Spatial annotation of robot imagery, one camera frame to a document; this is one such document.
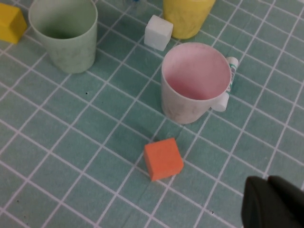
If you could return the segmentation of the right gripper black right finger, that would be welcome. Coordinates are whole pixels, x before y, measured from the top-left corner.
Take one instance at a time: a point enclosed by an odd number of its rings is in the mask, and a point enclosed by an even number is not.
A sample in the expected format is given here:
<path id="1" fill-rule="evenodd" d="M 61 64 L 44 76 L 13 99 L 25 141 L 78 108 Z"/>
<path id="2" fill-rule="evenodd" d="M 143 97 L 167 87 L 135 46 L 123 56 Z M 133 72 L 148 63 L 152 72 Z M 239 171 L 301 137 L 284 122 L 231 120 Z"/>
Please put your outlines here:
<path id="1" fill-rule="evenodd" d="M 292 213 L 304 212 L 304 192 L 279 176 L 269 176 L 268 183 Z"/>

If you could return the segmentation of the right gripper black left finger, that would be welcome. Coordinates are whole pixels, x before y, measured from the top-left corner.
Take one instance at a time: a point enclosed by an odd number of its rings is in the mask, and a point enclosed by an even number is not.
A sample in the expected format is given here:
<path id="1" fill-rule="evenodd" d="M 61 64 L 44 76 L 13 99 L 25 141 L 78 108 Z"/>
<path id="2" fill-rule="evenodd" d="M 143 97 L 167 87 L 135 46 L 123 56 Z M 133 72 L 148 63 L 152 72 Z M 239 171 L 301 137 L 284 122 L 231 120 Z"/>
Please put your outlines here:
<path id="1" fill-rule="evenodd" d="M 245 228 L 302 228 L 304 213 L 292 213 L 268 179 L 246 179 L 241 218 Z"/>

